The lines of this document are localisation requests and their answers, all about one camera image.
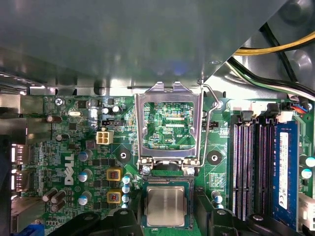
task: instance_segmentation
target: motherboard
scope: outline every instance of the motherboard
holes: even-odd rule
[[[45,235],[80,213],[95,212],[101,218],[105,218],[114,209],[127,208],[129,199],[137,191],[143,191],[143,198],[151,200],[152,204],[148,204],[149,210],[142,219],[146,236],[177,236],[186,232],[190,236],[200,236],[189,195],[189,191],[197,188],[204,190],[215,207],[229,209],[240,219],[254,212],[272,215],[279,206],[265,209],[265,201],[271,193],[264,187],[257,186],[260,178],[258,173],[263,168],[273,165],[271,160],[274,154],[269,153],[271,159],[261,164],[262,170],[255,169],[254,162],[257,161],[255,153],[260,153],[262,157],[267,157],[268,154],[255,149],[254,144],[261,142],[267,150],[268,143],[271,143],[269,146],[271,147],[278,142],[267,140],[269,134],[267,132],[273,135],[279,133],[279,142],[283,143],[284,130],[289,129],[288,133],[296,130],[296,151],[308,157],[313,155],[312,113],[301,115],[290,111],[292,126],[288,128],[287,123],[282,127],[276,120],[275,123],[272,123],[273,121],[266,123],[265,120],[262,122],[262,118],[260,120],[256,118],[255,121],[252,121],[252,118],[255,112],[257,116],[266,114],[268,104],[276,104],[281,112],[281,107],[286,101],[236,101],[223,98],[220,99],[220,108],[215,110],[211,117],[204,166],[199,170],[192,169],[194,173],[190,174],[190,177],[171,165],[158,170],[139,170],[134,97],[38,96],[38,98],[44,101],[44,114],[25,117],[46,118],[47,122],[52,124],[52,139],[29,145],[27,150],[26,147],[19,145],[15,147],[18,156],[27,156],[25,152],[29,153],[28,160],[23,158],[23,161],[16,165],[21,176],[16,192],[23,197],[38,197],[45,203],[44,214],[34,219],[37,224],[44,226]],[[213,98],[203,98],[200,153],[203,153],[205,148],[207,112],[214,106],[214,102]],[[195,139],[189,130],[195,112],[193,104],[151,102],[145,103],[143,109],[147,128],[147,134],[143,139],[145,148],[177,151],[195,146]],[[254,113],[251,112],[248,117],[243,112],[247,110]],[[290,167],[293,172],[297,172],[298,160]],[[246,172],[249,172],[249,178],[240,178]],[[269,181],[269,187],[279,190],[280,183],[274,186],[276,181],[272,179],[264,181]],[[298,191],[313,197],[313,176],[306,179],[296,175],[292,182],[296,183],[295,194]],[[180,201],[187,202],[184,204],[186,208],[181,209],[185,217],[175,215],[174,222],[169,226],[165,225],[165,222],[160,222],[161,215],[154,212],[160,204],[158,195],[163,191],[179,197]],[[261,198],[251,199],[254,193]],[[291,225],[291,222],[296,221],[296,214],[292,221],[282,219],[283,215],[290,211],[292,200],[287,199],[287,202],[288,207],[284,212],[279,211],[274,217],[294,228],[296,225],[294,223]]]

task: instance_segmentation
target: screw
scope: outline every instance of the screw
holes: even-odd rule
[[[217,102],[213,102],[212,106],[215,107],[217,105]],[[223,107],[223,102],[219,101],[219,106],[217,107],[217,110],[220,110]]]
[[[61,105],[63,105],[63,100],[61,99],[61,98],[56,98],[56,100],[55,100],[55,104],[57,105],[57,106],[61,106]]]
[[[311,103],[307,104],[309,106],[309,111],[311,111],[313,109],[313,105]]]
[[[142,174],[148,175],[151,173],[151,167],[150,166],[143,166],[142,167]]]
[[[262,218],[260,215],[254,215],[253,219],[257,221],[262,221],[264,218]]]
[[[217,213],[219,215],[225,215],[226,214],[225,210],[218,210]]]
[[[188,176],[193,176],[195,174],[195,168],[194,167],[187,167],[186,173]]]

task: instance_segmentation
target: silver capacitor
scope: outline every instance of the silver capacitor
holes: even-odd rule
[[[57,194],[55,194],[52,198],[51,198],[51,203],[53,204],[57,204],[58,202],[60,202],[64,197],[66,196],[66,193],[64,190],[59,191]]]
[[[92,177],[92,171],[89,169],[85,169],[81,171],[78,175],[78,179],[80,182],[86,182]]]
[[[56,188],[52,188],[51,190],[49,190],[47,193],[45,193],[42,196],[42,200],[44,202],[48,202],[54,195],[56,195],[58,193],[58,190]]]

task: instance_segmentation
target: green circuit board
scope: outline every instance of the green circuit board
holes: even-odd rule
[[[44,98],[45,115],[57,115],[63,118],[61,123],[53,124],[52,140],[36,144],[32,147],[34,163],[24,165],[23,170],[35,170],[35,188],[33,191],[23,193],[25,196],[42,196],[51,188],[65,190],[66,205],[56,213],[50,210],[50,203],[47,204],[46,213],[41,220],[45,225],[45,235],[48,235],[55,228],[72,219],[75,215],[83,212],[93,211],[99,213],[102,218],[106,217],[111,209],[121,207],[122,204],[108,204],[106,193],[111,189],[121,188],[122,182],[108,181],[106,170],[112,166],[121,167],[123,174],[133,175],[133,189],[140,189],[142,186],[141,175],[138,174],[136,162],[138,158],[136,115],[133,97],[107,97],[107,96],[58,96],[65,101],[63,106],[56,106],[56,96],[42,96]],[[97,107],[84,107],[91,99],[100,101]],[[225,107],[228,99],[222,99]],[[203,110],[212,108],[213,99],[204,98]],[[119,115],[103,115],[102,107],[120,106],[122,112]],[[73,117],[70,112],[81,112],[81,116]],[[192,123],[193,107],[190,103],[150,103],[145,105],[145,122],[148,128],[148,135],[144,144],[148,148],[157,149],[189,149],[194,145],[194,140],[189,135],[189,125]],[[123,126],[109,126],[114,131],[113,143],[110,145],[97,145],[95,135],[101,129],[101,121],[107,118],[123,120]],[[218,123],[209,133],[207,153],[218,151],[222,155],[222,161],[212,165],[206,160],[205,166],[200,169],[195,177],[195,186],[203,187],[210,197],[213,190],[217,190],[223,196],[223,206],[229,205],[229,119],[230,113],[217,110],[212,116],[212,121]],[[301,129],[301,146],[303,152],[312,152],[313,147],[313,125],[314,116],[305,115],[298,117],[304,128]],[[55,136],[68,134],[69,140],[57,142]],[[205,141],[205,129],[202,130],[201,150],[203,153]],[[90,149],[93,156],[90,160],[82,162],[77,156],[79,152]],[[131,159],[127,163],[117,160],[122,149],[128,149]],[[66,157],[74,155],[73,185],[64,184],[64,171]],[[92,177],[87,182],[80,182],[77,178],[79,172],[89,169]],[[153,175],[180,175],[179,173],[156,171]],[[79,196],[89,191],[92,199],[85,206],[78,204]],[[301,187],[300,191],[307,195],[313,194],[313,181],[309,186]],[[183,231],[173,228],[145,228],[146,236],[179,236],[187,234],[200,236],[199,229],[194,224],[192,231]]]

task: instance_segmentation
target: connector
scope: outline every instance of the connector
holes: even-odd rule
[[[109,145],[113,143],[114,131],[99,131],[96,133],[96,144]]]
[[[122,201],[122,192],[120,189],[111,189],[107,192],[107,203],[119,204]]]
[[[108,181],[121,181],[123,175],[122,168],[111,167],[106,171],[106,179]]]

